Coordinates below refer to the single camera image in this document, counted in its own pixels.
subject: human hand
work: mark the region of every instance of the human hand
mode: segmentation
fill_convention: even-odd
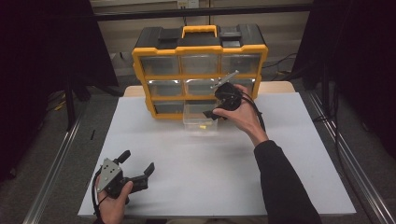
[[[97,178],[95,186],[98,185],[99,179],[100,176]],[[107,192],[105,190],[98,193],[98,202],[101,202],[99,203],[101,218],[106,224],[120,224],[122,222],[125,202],[133,186],[134,184],[132,181],[126,183],[117,199],[107,197]]]
[[[248,88],[241,85],[234,85],[238,90],[248,94]],[[256,111],[246,100],[242,99],[241,105],[234,111],[216,108],[213,113],[231,120],[235,126],[247,133],[254,146],[267,141],[268,136],[262,129]]]

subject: black long-sleeved shirt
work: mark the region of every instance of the black long-sleeved shirt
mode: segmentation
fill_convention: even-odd
[[[254,155],[261,173],[262,197],[268,212],[268,222],[321,223],[303,183],[282,148],[274,141],[265,141],[256,146]]]

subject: beige wall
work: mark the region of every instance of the beige wall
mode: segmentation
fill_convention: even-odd
[[[269,5],[287,5],[312,3],[312,0],[211,0],[212,7],[251,7]],[[209,5],[209,0],[200,0],[200,7]],[[92,1],[95,13],[148,11],[176,9],[177,1],[169,0],[113,0]],[[267,62],[275,62],[290,53],[298,51],[303,37],[309,12],[266,13],[252,15],[212,16],[211,23],[223,26],[235,26],[238,23],[257,23],[269,47]],[[208,17],[187,18],[188,25],[209,24]],[[175,28],[183,25],[182,18],[150,19],[135,21],[100,21],[109,53],[131,52],[140,31],[147,26]]]

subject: gray carpet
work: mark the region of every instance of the gray carpet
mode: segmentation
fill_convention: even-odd
[[[138,83],[133,76],[118,78],[121,91],[126,86]],[[293,80],[293,85],[301,93],[308,113],[312,118],[317,117],[318,114],[309,100],[308,92],[302,88],[301,80]],[[92,223],[89,219],[78,217],[77,212],[88,187],[92,171],[97,168],[94,165],[106,139],[118,98],[106,95],[99,90],[90,89],[90,91],[92,98],[88,103],[77,101],[78,111],[83,107],[83,104],[87,104],[87,109],[60,175],[50,193],[40,223]],[[64,140],[66,122],[65,108],[59,111],[50,111],[45,117],[35,141],[17,167],[17,177],[0,184],[0,223],[23,222]],[[316,123],[316,127],[336,169],[341,173],[332,139],[323,124]],[[339,127],[363,170],[375,184],[392,214],[396,214],[396,160],[382,148],[374,133],[366,132],[362,128],[359,116],[342,95],[340,97]],[[95,130],[95,134],[91,139],[93,130]],[[355,182],[352,183],[358,190],[363,205],[357,200],[357,195],[352,191],[346,179],[342,177],[342,180],[358,213],[352,216],[324,217],[323,223],[370,223],[363,207],[366,208],[374,223],[379,223],[370,204],[359,190],[359,186]],[[144,220],[131,222],[144,223]]]

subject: yellow handle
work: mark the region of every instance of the yellow handle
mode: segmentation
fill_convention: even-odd
[[[218,37],[218,30],[216,25],[202,25],[202,26],[185,26],[183,27],[182,38],[186,33],[205,33],[213,32],[215,37]]]

